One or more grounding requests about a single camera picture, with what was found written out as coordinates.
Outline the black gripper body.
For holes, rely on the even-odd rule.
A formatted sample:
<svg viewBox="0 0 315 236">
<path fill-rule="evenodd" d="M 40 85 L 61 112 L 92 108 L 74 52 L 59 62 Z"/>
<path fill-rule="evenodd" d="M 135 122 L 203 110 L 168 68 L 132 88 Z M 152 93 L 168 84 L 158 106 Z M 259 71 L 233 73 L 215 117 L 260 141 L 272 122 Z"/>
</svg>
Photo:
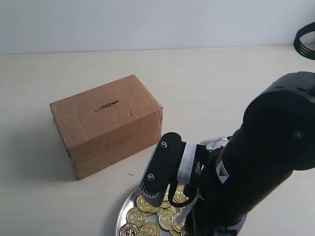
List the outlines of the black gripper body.
<svg viewBox="0 0 315 236">
<path fill-rule="evenodd" d="M 207 162 L 209 152 L 205 145 L 186 144 L 179 166 L 179 184 L 184 185 L 184 194 L 192 199 L 197 188 L 203 183 L 202 170 Z"/>
</svg>

